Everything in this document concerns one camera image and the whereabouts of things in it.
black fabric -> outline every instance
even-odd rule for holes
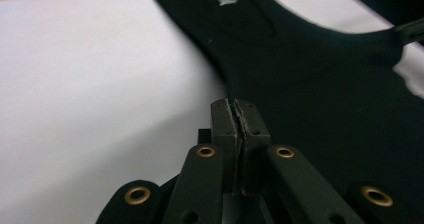
[[[394,29],[343,34],[274,0],[157,1],[229,98],[257,105],[275,143],[302,151],[342,195],[369,181],[424,210],[424,103],[392,71],[403,50]]]

